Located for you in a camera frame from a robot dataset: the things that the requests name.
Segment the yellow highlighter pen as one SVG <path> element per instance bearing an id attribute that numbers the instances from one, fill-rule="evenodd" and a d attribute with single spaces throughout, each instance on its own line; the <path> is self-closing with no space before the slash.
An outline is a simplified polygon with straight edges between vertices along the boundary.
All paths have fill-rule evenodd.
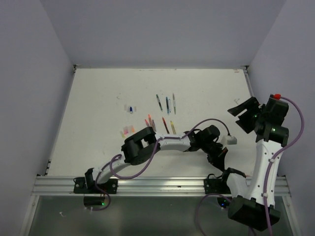
<path id="1" fill-rule="evenodd" d="M 173 121 L 170 121 L 170 125 L 171 125 L 171 129 L 172 129 L 173 134 L 177 134 Z"/>

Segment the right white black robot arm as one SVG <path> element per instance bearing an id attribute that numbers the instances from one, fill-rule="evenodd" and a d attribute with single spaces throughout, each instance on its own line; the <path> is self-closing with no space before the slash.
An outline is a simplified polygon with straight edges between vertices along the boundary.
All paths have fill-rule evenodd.
<path id="1" fill-rule="evenodd" d="M 281 215 L 275 210 L 274 194 L 282 151 L 289 138 L 289 129 L 282 126 L 289 105 L 280 97 L 271 95 L 266 104 L 251 97 L 228 109 L 247 134 L 255 132 L 256 159 L 250 184 L 243 172 L 228 168 L 219 187 L 232 195 L 228 218 L 261 232 L 277 223 Z"/>

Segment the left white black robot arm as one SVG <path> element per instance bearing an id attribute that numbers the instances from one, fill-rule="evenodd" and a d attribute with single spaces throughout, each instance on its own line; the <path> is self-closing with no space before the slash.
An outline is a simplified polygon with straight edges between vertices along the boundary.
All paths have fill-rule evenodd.
<path id="1" fill-rule="evenodd" d="M 101 168 L 90 168 L 85 173 L 85 187 L 91 193 L 101 190 L 102 184 L 110 177 L 132 179 L 141 175 L 159 151 L 175 150 L 180 152 L 203 151 L 208 162 L 224 172 L 224 159 L 228 152 L 226 145 L 217 142 L 220 136 L 219 129 L 211 125 L 204 130 L 186 131 L 181 134 L 160 134 L 151 127 L 146 127 L 125 139 L 121 153 L 115 155 Z M 118 175 L 118 172 L 129 166 L 145 163 L 145 167 L 130 177 Z"/>

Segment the thin green fineliner pen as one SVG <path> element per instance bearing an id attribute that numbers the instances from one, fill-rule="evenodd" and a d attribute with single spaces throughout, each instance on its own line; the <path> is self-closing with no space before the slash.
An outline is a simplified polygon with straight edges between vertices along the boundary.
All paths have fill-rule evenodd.
<path id="1" fill-rule="evenodd" d="M 175 94 L 172 94 L 172 103 L 173 103 L 173 110 L 174 114 L 176 114 L 176 100 L 175 100 Z"/>

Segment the orange highlighter pen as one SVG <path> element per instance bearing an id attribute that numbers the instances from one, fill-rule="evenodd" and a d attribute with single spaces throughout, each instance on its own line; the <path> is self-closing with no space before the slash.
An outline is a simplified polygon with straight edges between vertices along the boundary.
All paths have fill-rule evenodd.
<path id="1" fill-rule="evenodd" d="M 151 118 L 151 115 L 148 115 L 150 127 L 154 128 L 154 121 Z"/>

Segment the red capped pen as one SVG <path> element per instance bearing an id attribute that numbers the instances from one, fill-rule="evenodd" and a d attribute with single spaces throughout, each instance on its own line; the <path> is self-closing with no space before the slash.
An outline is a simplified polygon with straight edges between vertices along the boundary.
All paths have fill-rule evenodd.
<path id="1" fill-rule="evenodd" d="M 168 127 L 167 127 L 167 124 L 166 124 L 166 121 L 165 121 L 165 118 L 164 118 L 164 117 L 162 117 L 162 122 L 163 122 L 163 125 L 164 125 L 164 127 L 165 127 L 165 130 L 166 130 L 167 134 L 170 134 L 169 129 L 168 129 Z"/>

